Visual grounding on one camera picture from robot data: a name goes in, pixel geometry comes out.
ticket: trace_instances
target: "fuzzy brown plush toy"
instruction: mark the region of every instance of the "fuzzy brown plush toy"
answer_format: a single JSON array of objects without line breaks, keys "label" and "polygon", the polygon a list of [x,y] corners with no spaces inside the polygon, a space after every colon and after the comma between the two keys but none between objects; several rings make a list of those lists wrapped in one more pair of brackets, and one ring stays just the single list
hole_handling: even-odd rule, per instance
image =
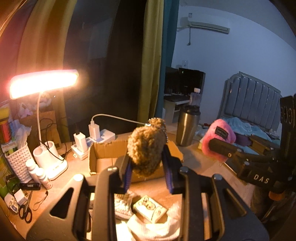
[{"label": "fuzzy brown plush toy", "polygon": [[165,122],[160,118],[149,119],[145,126],[133,131],[128,139],[128,155],[138,176],[148,177],[156,171],[167,141]]}]

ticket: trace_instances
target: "scissors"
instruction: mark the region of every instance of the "scissors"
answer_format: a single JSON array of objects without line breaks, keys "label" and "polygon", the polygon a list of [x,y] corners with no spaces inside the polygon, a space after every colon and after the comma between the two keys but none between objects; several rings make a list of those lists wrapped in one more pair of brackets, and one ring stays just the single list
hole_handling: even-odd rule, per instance
[{"label": "scissors", "polygon": [[26,205],[24,205],[24,204],[21,205],[20,209],[19,209],[19,216],[22,220],[24,219],[26,223],[30,223],[32,221],[32,210],[29,207],[32,193],[33,193],[33,191],[30,192]]}]

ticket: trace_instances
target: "computer desk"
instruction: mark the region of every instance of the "computer desk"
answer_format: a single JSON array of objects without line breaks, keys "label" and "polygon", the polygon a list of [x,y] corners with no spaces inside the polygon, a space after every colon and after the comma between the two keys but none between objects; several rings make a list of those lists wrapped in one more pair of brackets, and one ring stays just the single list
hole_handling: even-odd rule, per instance
[{"label": "computer desk", "polygon": [[[170,140],[175,141],[176,135],[172,134],[176,132],[176,125],[169,125],[168,128],[168,137]],[[228,183],[234,188],[234,190],[241,196],[241,198],[250,205],[252,193],[254,186],[251,184],[244,184],[239,179],[237,179],[233,173],[224,165],[221,165],[218,161],[206,157],[198,149],[199,142],[193,140],[192,145],[188,147],[179,147],[180,151],[184,156],[183,165],[190,167],[198,174],[204,176],[212,176],[215,173],[221,174]],[[67,149],[70,150],[72,145],[71,142],[67,143]],[[60,154],[65,152],[65,145],[63,148],[58,150]],[[32,211],[33,219],[30,224],[26,224],[24,220],[21,220],[18,214],[15,214],[11,211],[9,215],[9,220],[16,225],[18,232],[25,238],[28,230],[43,212],[47,205],[53,200],[53,198],[61,191],[61,189],[67,184],[67,182],[77,173],[90,176],[88,159],[80,160],[73,156],[73,153],[68,153],[66,160],[68,161],[68,169],[59,176],[56,180],[52,181],[53,187],[48,190],[49,195],[45,201],[41,204],[40,208],[37,211]],[[175,202],[181,201],[181,195],[171,195],[165,185],[164,178],[153,179],[145,182],[132,183],[130,190],[137,193],[138,195],[144,196],[148,195],[156,200],[158,203],[163,205],[165,208],[170,208]],[[32,209],[33,204],[45,195],[44,187],[39,191],[33,191],[32,199],[30,202],[30,208]],[[205,218],[205,240],[210,236],[209,233],[209,220]]]},{"label": "computer desk", "polygon": [[189,100],[172,102],[164,100],[163,108],[165,109],[165,122],[167,125],[178,121],[180,108],[182,105],[189,103]]}]

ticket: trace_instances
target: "cardboard box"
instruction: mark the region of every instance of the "cardboard box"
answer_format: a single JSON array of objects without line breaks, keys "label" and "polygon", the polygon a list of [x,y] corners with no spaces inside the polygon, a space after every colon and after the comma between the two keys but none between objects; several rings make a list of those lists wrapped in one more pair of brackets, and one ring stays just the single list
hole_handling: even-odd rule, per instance
[{"label": "cardboard box", "polygon": [[[59,137],[59,133],[57,131],[57,125],[52,125],[47,128],[47,138],[45,136],[46,127],[52,123],[56,123],[55,112],[54,110],[40,112],[39,114],[40,121],[40,129],[41,129],[41,139],[42,141],[53,141],[56,148],[60,149],[62,147],[61,139]],[[40,145],[39,136],[38,136],[38,126],[37,126],[37,115],[34,113],[33,115],[29,115],[25,118],[19,119],[20,124],[24,126],[32,127],[31,133],[28,136],[27,142],[30,151],[33,153],[33,150]]]},{"label": "cardboard box", "polygon": [[[115,141],[110,143],[93,143],[89,149],[89,169],[91,175],[100,173],[105,168],[115,164],[116,159],[124,156],[127,151],[127,139],[130,133],[120,135]],[[172,156],[177,157],[183,162],[183,154],[179,151],[176,144],[169,140],[168,148]],[[131,182],[140,182],[164,176],[162,163],[160,167],[150,177],[138,177],[132,174]]]}]

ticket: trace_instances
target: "lamp arm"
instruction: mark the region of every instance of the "lamp arm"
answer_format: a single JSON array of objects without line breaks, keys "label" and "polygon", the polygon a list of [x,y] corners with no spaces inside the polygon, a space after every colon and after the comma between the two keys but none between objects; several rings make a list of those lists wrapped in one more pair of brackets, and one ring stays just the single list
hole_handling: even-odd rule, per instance
[{"label": "lamp arm", "polygon": [[43,94],[43,91],[39,93],[38,100],[37,100],[37,126],[38,126],[38,135],[39,135],[39,141],[40,145],[42,145],[42,140],[41,140],[41,129],[40,129],[40,119],[39,119],[39,105],[40,105],[40,99],[41,95]]}]

